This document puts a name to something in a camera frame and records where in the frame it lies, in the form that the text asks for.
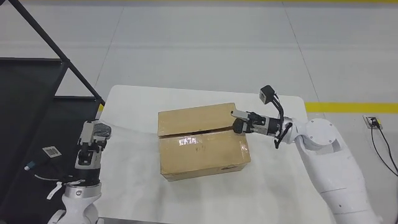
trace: cable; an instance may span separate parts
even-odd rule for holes
[[[388,155],[389,155],[389,157],[390,157],[390,159],[391,159],[392,165],[394,166],[394,168],[396,168],[396,171],[398,172],[397,165],[396,165],[394,159],[392,158],[391,149],[390,149],[390,144],[387,142],[386,137],[384,137],[384,133],[383,133],[383,131],[381,131],[380,127],[377,127],[377,128],[379,129],[379,131],[380,131],[380,133],[381,133],[381,136],[383,136],[384,142],[386,142],[386,144],[387,144]]]
[[[34,174],[34,176],[40,180],[44,180],[44,181],[59,181],[59,179],[53,179],[53,178],[45,178],[45,177],[41,177],[39,175]]]
[[[386,164],[386,162],[384,162],[384,159],[380,156],[380,153],[379,153],[379,151],[377,150],[376,145],[374,144],[374,139],[373,139],[373,124],[371,125],[371,136],[372,136],[372,143],[373,143],[374,150],[376,151],[376,153],[377,153],[377,155],[379,156],[380,160],[383,162],[383,164],[384,164],[395,176],[398,177],[398,174],[395,173],[395,172]],[[395,165],[395,162],[394,162],[394,160],[392,159],[392,156],[391,156],[390,145],[388,144],[388,142],[387,142],[387,140],[386,140],[385,138],[384,138],[384,140],[385,140],[385,142],[386,142],[386,144],[387,144],[387,147],[388,147],[388,151],[389,151],[389,155],[390,155],[391,161],[392,161],[392,163]]]

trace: white cable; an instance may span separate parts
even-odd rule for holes
[[[58,179],[51,179],[51,178],[45,178],[45,177],[41,177],[39,175],[34,174],[34,176],[40,180],[44,180],[44,181],[58,181]]]

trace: tag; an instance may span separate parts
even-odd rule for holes
[[[51,200],[51,198],[54,196],[55,193],[57,193],[58,190],[62,188],[62,182],[57,182],[57,186],[47,196],[47,200]]]

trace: black cable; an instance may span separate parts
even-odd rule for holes
[[[386,142],[386,144],[387,144],[388,155],[389,155],[389,157],[390,157],[390,159],[391,159],[392,165],[394,166],[394,168],[396,168],[396,171],[398,172],[397,165],[396,165],[394,159],[392,158],[391,149],[390,149],[390,144],[387,142],[386,137],[384,137],[384,133],[383,133],[383,131],[381,131],[380,127],[377,127],[377,128],[379,129],[379,131],[380,131],[380,133],[381,133],[381,136],[383,136],[384,142]]]
[[[376,153],[377,153],[377,155],[379,156],[380,160],[383,162],[383,164],[384,164],[395,176],[398,177],[398,174],[395,173],[395,172],[386,164],[386,162],[384,162],[384,159],[380,156],[380,153],[379,153],[379,151],[377,150],[376,145],[374,144],[374,139],[373,139],[373,125],[371,125],[371,136],[372,136],[372,143],[373,143],[374,150],[376,151]],[[389,150],[389,154],[391,154],[390,145],[388,145],[388,142],[387,142],[386,139],[385,139],[385,142],[387,143],[388,150]]]

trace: black panel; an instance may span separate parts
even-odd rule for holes
[[[0,58],[0,202],[66,69],[58,59]]]
[[[34,159],[42,147],[55,146],[62,156],[54,164],[62,171],[71,170],[83,123],[95,118],[99,104],[94,97],[56,97],[37,130],[32,147],[23,159],[24,164]],[[46,177],[54,176],[50,166],[44,169],[37,173]],[[36,179],[21,167],[1,206],[0,218],[7,221],[7,224],[47,223],[58,209],[65,209],[61,200],[63,190],[58,191],[53,199],[46,199],[54,187],[54,182]]]

